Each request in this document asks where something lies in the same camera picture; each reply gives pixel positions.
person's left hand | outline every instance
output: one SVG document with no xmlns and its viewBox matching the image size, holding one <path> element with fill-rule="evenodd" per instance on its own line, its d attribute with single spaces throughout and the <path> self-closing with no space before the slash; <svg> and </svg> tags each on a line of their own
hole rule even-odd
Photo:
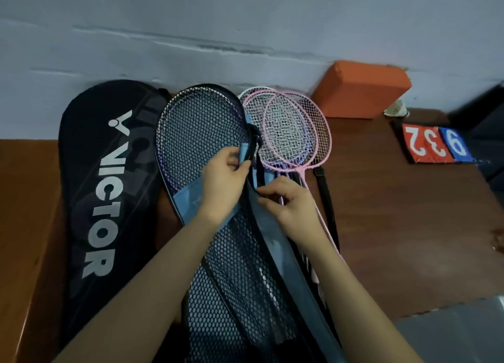
<svg viewBox="0 0 504 363">
<path fill-rule="evenodd" d="M 240 199 L 243 184 L 249 173 L 250 161 L 238 167 L 239 147 L 220 150 L 203 168 L 203 198 L 200 215 L 219 226 L 231 213 Z"/>
</svg>

forearm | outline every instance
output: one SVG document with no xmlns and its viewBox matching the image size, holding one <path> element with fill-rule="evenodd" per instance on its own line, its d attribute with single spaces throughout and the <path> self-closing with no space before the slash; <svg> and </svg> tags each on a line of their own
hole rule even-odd
<svg viewBox="0 0 504 363">
<path fill-rule="evenodd" d="M 83 328 L 54 362 L 151 362 L 217 227 L 198 214 Z"/>
<path fill-rule="evenodd" d="M 329 241 L 307 253 L 349 362 L 422 362 Z"/>
</svg>

hand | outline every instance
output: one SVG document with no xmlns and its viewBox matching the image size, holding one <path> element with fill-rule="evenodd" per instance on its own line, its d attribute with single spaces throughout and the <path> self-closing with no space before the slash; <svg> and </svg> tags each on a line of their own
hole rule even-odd
<svg viewBox="0 0 504 363">
<path fill-rule="evenodd" d="M 280 176 L 256 190 L 273 199 L 261 197 L 258 202 L 275 216 L 287 236 L 306 253 L 325 247 L 326 244 L 330 246 L 308 189 L 285 176 Z M 283 197 L 285 205 L 276 202 L 279 197 Z"/>
<path fill-rule="evenodd" d="M 238 167 L 239 147 L 220 150 L 203 168 L 203 198 L 198 214 L 219 226 L 240 199 L 250 161 Z"/>
</svg>

orange block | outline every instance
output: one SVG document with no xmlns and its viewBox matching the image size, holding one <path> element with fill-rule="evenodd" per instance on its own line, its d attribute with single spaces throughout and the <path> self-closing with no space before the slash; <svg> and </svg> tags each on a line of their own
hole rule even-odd
<svg viewBox="0 0 504 363">
<path fill-rule="evenodd" d="M 336 61 L 312 95 L 329 118 L 372 119 L 411 88 L 403 69 Z"/>
</svg>

wall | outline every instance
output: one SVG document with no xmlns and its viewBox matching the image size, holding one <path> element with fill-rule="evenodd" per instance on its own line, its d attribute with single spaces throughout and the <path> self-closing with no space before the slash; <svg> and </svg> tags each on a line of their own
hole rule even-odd
<svg viewBox="0 0 504 363">
<path fill-rule="evenodd" d="M 408 68 L 449 111 L 504 78 L 502 0 L 0 0 L 0 138 L 56 138 L 114 78 L 309 92 L 334 59 Z"/>
</svg>

